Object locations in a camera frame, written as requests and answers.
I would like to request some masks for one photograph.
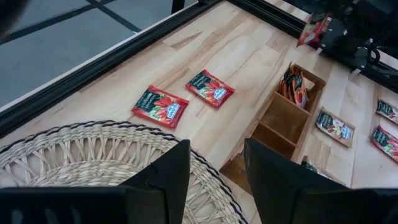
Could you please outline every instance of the wood grain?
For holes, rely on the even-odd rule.
[[[364,76],[350,75],[346,67],[307,46],[296,48],[296,43],[288,34],[222,2],[0,139],[0,146],[54,126],[91,120],[127,120],[158,127],[130,112],[153,84],[190,101],[176,129],[160,128],[190,139],[192,148],[220,169],[241,145],[241,136],[293,62],[326,81],[319,107],[357,129],[353,147],[347,148],[312,125],[299,156],[308,155],[347,186],[398,187],[398,165],[369,140],[378,124],[398,136],[395,124],[374,113],[380,96],[398,106],[397,94]],[[204,68],[236,89],[219,110],[184,87]],[[258,220],[253,211],[248,212],[250,218]]]

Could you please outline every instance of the woven mat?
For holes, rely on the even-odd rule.
[[[0,187],[115,186],[176,143],[172,134],[129,122],[52,128],[0,149]],[[194,150],[183,223],[247,223],[231,189]]]

